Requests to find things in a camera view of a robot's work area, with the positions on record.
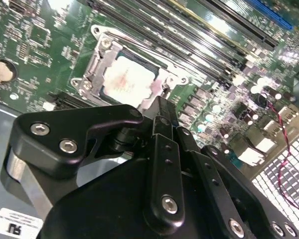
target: ram slot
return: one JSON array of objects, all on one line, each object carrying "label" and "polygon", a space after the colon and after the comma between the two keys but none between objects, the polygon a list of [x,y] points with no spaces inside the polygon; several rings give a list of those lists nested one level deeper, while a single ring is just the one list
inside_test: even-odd
[{"label": "ram slot", "polygon": [[278,45],[276,40],[268,36],[248,20],[244,19],[220,0],[197,0],[197,2],[215,13],[218,17],[239,30],[247,38],[262,46],[264,49],[273,51]]},{"label": "ram slot", "polygon": [[142,22],[146,22],[147,24],[150,24],[152,28],[154,28],[156,31],[160,32],[166,39],[171,41],[175,45],[179,45],[181,48],[185,49],[186,51],[190,52],[190,55],[195,54],[199,58],[201,58],[203,61],[211,65],[211,69],[215,70],[219,74],[226,73],[226,71],[230,71],[224,64],[220,63],[219,61],[215,60],[211,56],[202,53],[197,47],[191,46],[188,42],[186,42],[184,39],[181,39],[179,37],[176,37],[174,33],[171,35],[169,32],[166,31],[166,28],[159,25],[155,20],[148,17],[147,15],[143,14],[142,12],[138,11],[137,9],[129,6],[128,4],[122,2],[122,1],[112,1],[108,0],[107,2],[110,2],[111,5],[117,6],[129,13],[131,13],[134,17],[137,17]]},{"label": "ram slot", "polygon": [[282,27],[283,29],[291,31],[294,28],[289,22],[284,20],[281,16],[279,16],[277,13],[272,11],[269,7],[264,5],[259,0],[245,0],[245,1],[254,9],[256,9],[258,12],[270,18],[270,20],[272,20],[274,23],[276,23],[278,26]]},{"label": "ram slot", "polygon": [[217,72],[211,71],[208,67],[206,67],[206,66],[200,64],[199,62],[195,61],[194,59],[190,58],[183,52],[177,50],[176,48],[174,48],[168,44],[165,44],[160,38],[154,36],[147,30],[145,30],[143,26],[137,25],[135,22],[131,21],[126,16],[121,15],[119,12],[115,11],[115,9],[103,4],[102,2],[98,2],[98,3],[99,3],[98,4],[99,12],[128,26],[132,30],[136,31],[138,34],[141,34],[144,38],[148,39],[149,41],[151,41],[153,44],[156,45],[156,47],[152,46],[153,49],[159,47],[163,51],[167,52],[168,54],[175,55],[182,61],[190,64],[196,70],[204,73],[211,80],[230,81],[230,79],[228,79],[226,76],[220,76]]},{"label": "ram slot", "polygon": [[246,52],[249,52],[248,49],[240,46],[236,42],[232,41],[228,36],[224,35],[223,33],[219,32],[215,28],[212,28],[208,25],[207,22],[204,22],[200,17],[193,14],[190,10],[186,9],[180,4],[176,4],[174,0],[159,0],[159,5],[162,5],[164,8],[168,9],[168,11],[173,12],[174,14],[181,14],[186,18],[186,21],[190,22],[190,24],[201,32],[205,33],[213,40],[217,41],[219,44],[222,44],[226,47],[229,47],[233,52],[235,52],[239,56],[245,57],[247,55]]},{"label": "ram slot", "polygon": [[[171,17],[168,17],[166,14],[159,12],[159,8],[157,8],[157,5],[153,4],[153,2],[148,0],[135,0],[133,4],[137,5],[139,8],[146,7],[146,12],[155,18],[159,19],[160,21],[164,22],[164,24],[171,26],[177,32],[181,33],[183,36],[185,36],[187,39],[190,39],[192,41],[195,41],[197,45],[204,46],[207,50],[209,50],[212,54],[217,56],[219,59],[221,59],[223,62],[226,62],[228,65],[237,66],[239,63],[239,60],[234,59],[232,56],[225,54],[224,52],[220,51],[219,48],[215,47],[211,43],[209,43],[204,38],[199,38],[198,35],[191,32],[189,29],[185,28],[182,24],[180,24],[177,20],[172,19]],[[191,47],[199,50],[197,47],[195,47],[193,44],[191,44]]]}]

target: connector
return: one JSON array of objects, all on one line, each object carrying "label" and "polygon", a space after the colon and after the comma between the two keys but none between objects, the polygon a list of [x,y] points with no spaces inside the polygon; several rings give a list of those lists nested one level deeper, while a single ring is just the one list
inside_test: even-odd
[{"label": "connector", "polygon": [[257,11],[268,17],[270,20],[275,22],[278,26],[282,27],[286,30],[292,30],[293,26],[285,21],[281,16],[279,16],[277,13],[272,11],[270,8],[268,8],[266,5],[261,3],[259,0],[245,0],[249,5],[251,5],[253,8],[255,8]]}]

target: black slot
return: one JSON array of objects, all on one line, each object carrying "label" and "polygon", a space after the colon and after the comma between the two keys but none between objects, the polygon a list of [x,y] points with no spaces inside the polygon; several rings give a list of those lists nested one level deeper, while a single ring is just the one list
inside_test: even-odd
[{"label": "black slot", "polygon": [[225,20],[231,26],[242,32],[246,37],[255,41],[267,50],[274,50],[278,42],[266,33],[261,31],[258,27],[244,19],[227,5],[219,0],[197,0],[207,9],[211,10],[218,17]]},{"label": "black slot", "polygon": [[98,10],[105,14],[108,15],[109,17],[118,20],[119,22],[125,24],[126,26],[130,27],[131,29],[135,30],[138,34],[141,34],[143,37],[149,39],[153,43],[156,44],[157,47],[160,47],[162,50],[168,52],[171,55],[175,55],[182,59],[183,61],[188,62],[191,64],[194,68],[197,70],[203,72],[207,77],[209,77],[211,80],[217,81],[218,79],[224,80],[224,81],[229,81],[229,79],[225,77],[219,76],[219,74],[211,71],[209,68],[201,65],[199,62],[194,61],[193,59],[189,58],[186,54],[177,51],[176,49],[171,49],[170,46],[166,45],[164,42],[162,42],[158,37],[155,37],[148,31],[144,30],[143,27],[140,27],[135,24],[135,22],[131,21],[127,17],[120,15],[119,12],[114,11],[112,8],[107,7],[106,5],[103,5],[99,3],[98,5]]},{"label": "black slot", "polygon": [[225,53],[221,52],[217,47],[210,44],[204,38],[200,38],[199,36],[195,35],[190,30],[186,29],[181,23],[179,23],[177,21],[173,21],[169,17],[166,17],[166,15],[164,15],[163,13],[157,11],[150,1],[148,1],[148,0],[135,0],[134,4],[136,4],[140,8],[146,7],[147,11],[151,15],[155,15],[161,21],[164,21],[166,24],[171,25],[173,28],[175,28],[181,34],[185,35],[187,38],[192,39],[192,40],[196,41],[197,43],[204,45],[209,51],[211,51],[213,54],[217,55],[219,58],[221,58],[223,61],[227,62],[228,64],[231,64],[231,65],[234,65],[234,66],[237,65],[238,60],[233,59],[231,56],[226,55]]},{"label": "black slot", "polygon": [[169,34],[163,26],[158,25],[157,22],[155,22],[151,18],[147,17],[146,15],[140,13],[138,10],[126,5],[124,2],[121,2],[121,1],[116,2],[116,1],[111,1],[111,0],[108,0],[108,2],[111,2],[111,4],[116,5],[119,8],[121,8],[127,12],[130,12],[133,16],[136,16],[141,21],[146,22],[147,24],[150,24],[152,28],[154,28],[156,31],[161,32],[162,35],[164,35],[164,37],[166,37],[168,40],[170,40],[175,45],[179,45],[180,47],[182,47],[186,51],[190,52],[191,54],[194,53],[194,54],[198,55],[202,60],[204,60],[208,64],[212,65],[213,68],[216,71],[218,71],[219,74],[221,74],[222,72],[227,70],[227,67],[224,64],[218,62],[211,56],[202,53],[201,51],[199,51],[198,48],[190,46],[190,44],[188,42],[186,42],[185,40],[175,37],[175,35]]},{"label": "black slot", "polygon": [[200,31],[204,32],[205,34],[207,34],[208,36],[210,36],[211,38],[213,38],[215,41],[217,41],[218,43],[229,47],[229,49],[231,49],[233,52],[235,52],[236,54],[245,57],[246,53],[244,51],[242,51],[241,49],[239,49],[236,45],[234,45],[232,42],[228,41],[227,39],[224,39],[221,36],[217,36],[215,35],[214,32],[212,32],[211,30],[209,30],[205,25],[202,24],[202,22],[198,21],[197,19],[193,18],[192,16],[188,15],[185,12],[182,12],[181,10],[175,8],[175,6],[172,5],[171,2],[169,2],[169,0],[160,0],[159,2],[157,2],[157,4],[162,5],[164,8],[166,8],[168,11],[174,13],[174,14],[182,14],[184,17],[186,17],[186,19],[196,28],[198,28]]},{"label": "black slot", "polygon": [[47,100],[51,103],[55,103],[56,107],[54,110],[88,108],[93,106],[65,92],[60,92],[59,94],[48,93]]},{"label": "black slot", "polygon": [[24,7],[22,7],[21,5],[19,5],[17,2],[15,1],[10,1],[9,2],[9,8],[12,11],[15,11],[17,13],[20,13],[21,15],[25,15],[26,14],[26,9]]}]

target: label sticker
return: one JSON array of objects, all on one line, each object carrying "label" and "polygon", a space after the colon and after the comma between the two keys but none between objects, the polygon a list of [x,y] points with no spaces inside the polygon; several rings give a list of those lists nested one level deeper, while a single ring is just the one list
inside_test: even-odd
[{"label": "label sticker", "polygon": [[0,210],[0,234],[19,239],[36,239],[43,221],[7,208]]}]

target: silver screw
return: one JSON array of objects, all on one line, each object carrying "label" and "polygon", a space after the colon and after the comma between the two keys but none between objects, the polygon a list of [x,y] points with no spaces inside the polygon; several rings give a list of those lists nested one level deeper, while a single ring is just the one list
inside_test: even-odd
[{"label": "silver screw", "polygon": [[111,43],[111,41],[110,41],[109,39],[104,38],[104,39],[101,41],[101,45],[102,45],[104,48],[108,49],[108,48],[111,47],[112,43]]},{"label": "silver screw", "polygon": [[187,129],[183,128],[183,132],[184,134],[189,135],[189,131]]},{"label": "silver screw", "polygon": [[239,238],[243,238],[245,236],[243,228],[234,219],[229,220],[229,226],[233,233],[236,234]]},{"label": "silver screw", "polygon": [[272,223],[272,227],[275,230],[275,232],[277,232],[277,234],[280,235],[281,237],[285,235],[284,231],[276,223]]},{"label": "silver screw", "polygon": [[177,212],[177,203],[175,202],[175,200],[171,197],[163,197],[162,201],[162,206],[163,208],[170,214],[175,214]]},{"label": "silver screw", "polygon": [[62,140],[59,147],[63,152],[66,153],[74,153],[78,149],[76,143],[69,139]]},{"label": "silver screw", "polygon": [[89,81],[85,81],[85,82],[83,82],[83,87],[84,87],[87,91],[89,91],[90,89],[92,89],[92,84],[91,84],[91,82],[89,82]]},{"label": "silver screw", "polygon": [[294,231],[294,229],[292,227],[290,227],[288,224],[285,224],[285,228],[287,229],[287,231],[293,236],[293,237],[296,237],[297,234],[296,232]]},{"label": "silver screw", "polygon": [[43,124],[43,123],[34,123],[31,125],[31,132],[35,135],[45,136],[48,133],[50,133],[49,126]]},{"label": "silver screw", "polygon": [[210,151],[211,151],[213,154],[215,154],[215,155],[218,154],[217,151],[216,151],[214,148],[210,148]]}]

